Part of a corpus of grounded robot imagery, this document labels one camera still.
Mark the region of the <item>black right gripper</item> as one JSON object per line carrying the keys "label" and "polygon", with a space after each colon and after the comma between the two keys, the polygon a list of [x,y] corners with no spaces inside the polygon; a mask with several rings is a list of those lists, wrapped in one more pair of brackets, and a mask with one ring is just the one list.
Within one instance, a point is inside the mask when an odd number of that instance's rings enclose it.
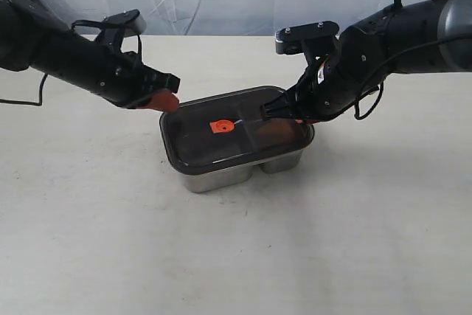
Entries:
{"label": "black right gripper", "polygon": [[317,82],[317,67],[307,67],[295,85],[281,93],[274,100],[260,106],[264,120],[292,119],[299,124],[313,125],[322,120],[313,109],[314,87]]}

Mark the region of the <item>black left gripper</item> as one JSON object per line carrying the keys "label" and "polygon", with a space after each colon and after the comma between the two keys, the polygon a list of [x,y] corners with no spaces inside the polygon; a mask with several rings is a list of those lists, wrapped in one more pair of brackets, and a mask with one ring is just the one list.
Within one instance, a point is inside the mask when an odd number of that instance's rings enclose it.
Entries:
{"label": "black left gripper", "polygon": [[179,108],[176,96],[179,77],[143,64],[135,52],[124,52],[120,58],[122,62],[111,81],[111,88],[116,92],[110,103],[119,108],[161,112],[174,112]]}

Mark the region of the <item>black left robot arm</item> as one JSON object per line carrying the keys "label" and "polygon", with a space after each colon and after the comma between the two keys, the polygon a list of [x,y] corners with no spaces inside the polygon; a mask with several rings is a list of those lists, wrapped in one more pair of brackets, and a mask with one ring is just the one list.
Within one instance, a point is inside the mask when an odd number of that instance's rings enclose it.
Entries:
{"label": "black left robot arm", "polygon": [[67,25],[31,0],[1,0],[1,67],[33,68],[126,109],[173,112],[180,80],[142,61],[142,47],[122,51],[146,23],[137,10]]}

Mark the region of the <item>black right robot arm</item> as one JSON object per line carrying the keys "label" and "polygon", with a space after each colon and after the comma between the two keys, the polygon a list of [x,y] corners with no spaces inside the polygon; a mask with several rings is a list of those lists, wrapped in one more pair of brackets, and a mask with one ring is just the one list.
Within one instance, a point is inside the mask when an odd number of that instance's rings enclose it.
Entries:
{"label": "black right robot arm", "polygon": [[471,71],[471,0],[427,0],[387,7],[344,31],[325,21],[280,30],[279,55],[302,53],[300,79],[261,107],[265,119],[334,120],[384,92],[390,74]]}

